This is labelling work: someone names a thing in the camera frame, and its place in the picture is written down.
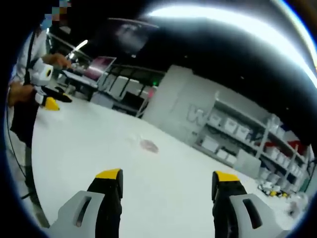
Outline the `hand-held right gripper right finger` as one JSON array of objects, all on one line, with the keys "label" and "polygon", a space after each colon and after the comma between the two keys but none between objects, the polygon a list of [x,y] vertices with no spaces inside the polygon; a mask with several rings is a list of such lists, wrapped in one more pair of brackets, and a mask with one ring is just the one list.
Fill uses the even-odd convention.
[{"label": "hand-held right gripper right finger", "polygon": [[247,193],[236,175],[212,174],[211,200],[216,238],[283,238],[273,210]]}]

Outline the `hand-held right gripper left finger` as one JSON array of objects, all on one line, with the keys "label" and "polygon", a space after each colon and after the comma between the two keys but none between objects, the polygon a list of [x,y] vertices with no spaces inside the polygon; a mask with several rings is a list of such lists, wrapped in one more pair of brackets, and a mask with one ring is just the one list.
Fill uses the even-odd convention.
[{"label": "hand-held right gripper left finger", "polygon": [[61,206],[51,225],[51,237],[119,237],[122,198],[122,169],[97,174],[86,191],[79,191]]}]

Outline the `person's left hand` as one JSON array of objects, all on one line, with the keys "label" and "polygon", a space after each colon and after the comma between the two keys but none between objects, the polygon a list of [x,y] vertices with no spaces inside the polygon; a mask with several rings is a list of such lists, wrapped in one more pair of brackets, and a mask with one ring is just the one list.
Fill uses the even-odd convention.
[{"label": "person's left hand", "polygon": [[32,85],[22,85],[20,82],[12,82],[9,87],[8,105],[14,106],[18,102],[28,101],[34,92]]}]

